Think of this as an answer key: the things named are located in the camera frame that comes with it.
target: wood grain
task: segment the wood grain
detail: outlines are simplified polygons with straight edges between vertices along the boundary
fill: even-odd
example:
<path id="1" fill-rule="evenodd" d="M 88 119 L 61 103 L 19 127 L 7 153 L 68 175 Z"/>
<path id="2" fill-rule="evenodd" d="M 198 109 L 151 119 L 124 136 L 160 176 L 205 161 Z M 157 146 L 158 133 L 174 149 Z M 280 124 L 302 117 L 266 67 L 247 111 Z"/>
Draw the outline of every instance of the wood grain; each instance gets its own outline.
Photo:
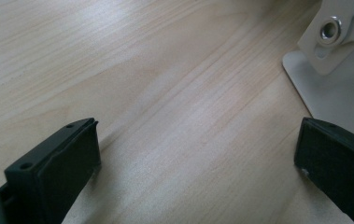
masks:
<path id="1" fill-rule="evenodd" d="M 40 141 L 94 117 L 103 168 L 64 223 L 352 223 L 293 166 L 309 115 L 281 58 L 318 9 L 0 1 L 0 185 Z"/>

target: metal grommet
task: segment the metal grommet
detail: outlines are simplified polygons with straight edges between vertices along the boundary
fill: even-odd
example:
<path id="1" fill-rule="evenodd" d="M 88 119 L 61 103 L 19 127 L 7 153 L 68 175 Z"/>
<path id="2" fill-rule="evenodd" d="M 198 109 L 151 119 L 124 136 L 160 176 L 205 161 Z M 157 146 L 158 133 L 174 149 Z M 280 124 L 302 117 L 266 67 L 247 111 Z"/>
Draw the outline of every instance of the metal grommet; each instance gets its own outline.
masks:
<path id="1" fill-rule="evenodd" d="M 341 26 L 342 22 L 335 16 L 326 19 L 319 29 L 319 43 L 326 46 L 336 42 L 342 32 Z"/>

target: wooden table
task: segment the wooden table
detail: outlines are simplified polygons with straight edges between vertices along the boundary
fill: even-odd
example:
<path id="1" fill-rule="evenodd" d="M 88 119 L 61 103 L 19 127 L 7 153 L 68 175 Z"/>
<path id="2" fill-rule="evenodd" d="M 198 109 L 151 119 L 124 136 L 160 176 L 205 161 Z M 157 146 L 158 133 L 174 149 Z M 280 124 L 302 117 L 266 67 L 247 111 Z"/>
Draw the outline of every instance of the wooden table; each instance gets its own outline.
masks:
<path id="1" fill-rule="evenodd" d="M 281 65 L 312 0 L 0 1 L 3 170 L 99 120 L 64 223 L 351 223 L 293 166 L 309 116 Z"/>

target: white metal bracket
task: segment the white metal bracket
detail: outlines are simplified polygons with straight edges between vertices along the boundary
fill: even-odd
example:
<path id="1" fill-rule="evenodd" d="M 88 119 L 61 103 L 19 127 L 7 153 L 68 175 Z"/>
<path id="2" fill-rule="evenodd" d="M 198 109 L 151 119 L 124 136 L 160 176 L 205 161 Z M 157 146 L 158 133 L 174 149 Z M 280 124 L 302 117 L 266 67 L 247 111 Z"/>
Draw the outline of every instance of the white metal bracket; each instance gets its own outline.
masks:
<path id="1" fill-rule="evenodd" d="M 283 65 L 310 113 L 354 133 L 354 0 L 323 0 L 298 45 Z"/>

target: screw hole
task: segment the screw hole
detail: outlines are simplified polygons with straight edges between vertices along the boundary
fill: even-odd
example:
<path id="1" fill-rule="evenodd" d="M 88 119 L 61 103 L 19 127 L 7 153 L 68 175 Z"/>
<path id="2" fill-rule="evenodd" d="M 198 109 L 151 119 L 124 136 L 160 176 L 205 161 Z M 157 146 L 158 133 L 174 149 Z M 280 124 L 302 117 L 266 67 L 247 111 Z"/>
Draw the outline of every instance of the screw hole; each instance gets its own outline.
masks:
<path id="1" fill-rule="evenodd" d="M 33 166 L 32 163 L 26 162 L 25 164 L 23 164 L 23 165 L 20 166 L 20 169 L 26 170 L 26 169 L 29 169 L 31 166 Z"/>
<path id="2" fill-rule="evenodd" d="M 337 27 L 333 22 L 326 23 L 321 30 L 322 39 L 330 39 L 336 35 Z"/>

